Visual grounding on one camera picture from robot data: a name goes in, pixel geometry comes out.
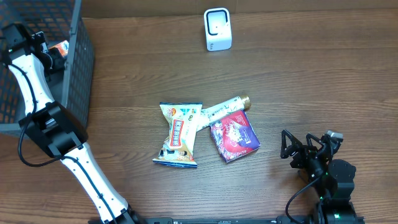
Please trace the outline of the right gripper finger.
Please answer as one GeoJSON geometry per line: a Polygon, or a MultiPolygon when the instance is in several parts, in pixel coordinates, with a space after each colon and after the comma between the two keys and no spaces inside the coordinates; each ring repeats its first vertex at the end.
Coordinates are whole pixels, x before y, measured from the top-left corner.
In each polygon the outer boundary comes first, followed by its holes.
{"type": "Polygon", "coordinates": [[[317,153],[321,154],[325,150],[325,143],[324,143],[324,135],[321,136],[321,138],[316,137],[312,133],[308,133],[306,135],[306,141],[308,145],[308,152],[309,153],[317,153]],[[316,142],[320,145],[320,148],[317,148],[316,146],[313,145],[313,142],[316,142]]]}
{"type": "Polygon", "coordinates": [[[303,148],[303,144],[288,130],[284,129],[281,132],[282,144],[280,150],[280,157],[286,159],[294,156],[303,148]]]}

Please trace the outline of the red purple liners pack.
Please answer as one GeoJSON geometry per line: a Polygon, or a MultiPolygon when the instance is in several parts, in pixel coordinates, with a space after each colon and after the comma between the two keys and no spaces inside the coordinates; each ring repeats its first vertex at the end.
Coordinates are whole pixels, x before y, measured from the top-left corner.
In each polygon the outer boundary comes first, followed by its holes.
{"type": "Polygon", "coordinates": [[[210,126],[220,156],[226,163],[258,150],[261,146],[244,110],[229,114],[210,126]]]}

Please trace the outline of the white conditioner tube gold cap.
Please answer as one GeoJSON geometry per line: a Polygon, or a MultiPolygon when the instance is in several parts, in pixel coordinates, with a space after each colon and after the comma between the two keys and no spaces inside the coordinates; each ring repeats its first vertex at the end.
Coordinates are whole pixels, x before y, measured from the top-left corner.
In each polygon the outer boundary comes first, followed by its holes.
{"type": "Polygon", "coordinates": [[[226,100],[209,108],[202,109],[197,132],[207,128],[211,123],[224,118],[239,110],[247,110],[251,107],[251,100],[248,95],[241,95],[226,100]]]}

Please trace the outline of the cream snack bag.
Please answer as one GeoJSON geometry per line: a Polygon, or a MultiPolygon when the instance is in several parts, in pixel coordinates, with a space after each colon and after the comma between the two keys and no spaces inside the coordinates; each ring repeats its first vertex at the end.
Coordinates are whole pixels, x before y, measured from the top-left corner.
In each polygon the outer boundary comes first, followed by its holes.
{"type": "Polygon", "coordinates": [[[170,167],[197,167],[193,148],[202,106],[202,102],[160,103],[169,124],[169,135],[152,162],[170,167]]]}

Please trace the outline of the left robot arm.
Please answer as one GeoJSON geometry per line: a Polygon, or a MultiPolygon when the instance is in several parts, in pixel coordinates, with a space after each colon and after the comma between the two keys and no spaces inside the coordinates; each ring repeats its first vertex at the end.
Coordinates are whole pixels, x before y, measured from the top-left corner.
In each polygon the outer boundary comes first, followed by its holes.
{"type": "Polygon", "coordinates": [[[28,136],[50,157],[50,163],[60,161],[73,173],[101,223],[145,223],[100,169],[86,129],[50,92],[46,78],[65,69],[65,57],[58,48],[47,47],[43,32],[30,34],[18,23],[1,30],[7,43],[1,60],[15,76],[25,104],[20,137],[28,136]]]}

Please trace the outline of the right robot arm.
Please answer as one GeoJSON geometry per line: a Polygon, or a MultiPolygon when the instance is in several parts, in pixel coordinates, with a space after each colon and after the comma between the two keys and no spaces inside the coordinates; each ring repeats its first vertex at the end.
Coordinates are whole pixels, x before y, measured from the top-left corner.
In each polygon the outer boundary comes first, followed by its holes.
{"type": "Polygon", "coordinates": [[[350,201],[356,167],[345,160],[334,158],[343,143],[343,134],[329,130],[318,138],[308,133],[307,143],[304,144],[284,129],[281,131],[281,141],[280,157],[291,157],[290,166],[304,170],[308,176],[308,183],[291,196],[285,206],[285,215],[278,217],[278,222],[364,223],[364,218],[357,216],[350,201]],[[313,213],[307,216],[292,216],[289,213],[290,204],[311,187],[315,189],[319,198],[313,213]]]}

